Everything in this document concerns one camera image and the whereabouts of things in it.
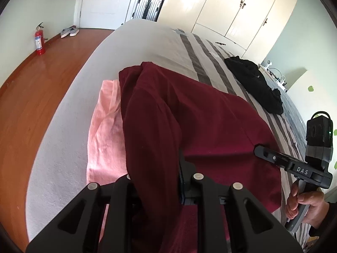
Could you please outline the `person's right hand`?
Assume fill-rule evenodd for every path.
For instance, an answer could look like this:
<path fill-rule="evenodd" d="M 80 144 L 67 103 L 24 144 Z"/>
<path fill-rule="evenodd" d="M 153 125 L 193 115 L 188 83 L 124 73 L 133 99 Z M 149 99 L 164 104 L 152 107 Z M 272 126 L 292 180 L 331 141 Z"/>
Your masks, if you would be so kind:
<path fill-rule="evenodd" d="M 324 200 L 324 193 L 311 191 L 300 194 L 298 181 L 291 186 L 291 192 L 286 203 L 286 215 L 288 219 L 294 219 L 299 213 L 299 205 L 309 205 L 303 223 L 307 223 L 318 229 L 326 217 L 330 205 Z"/>

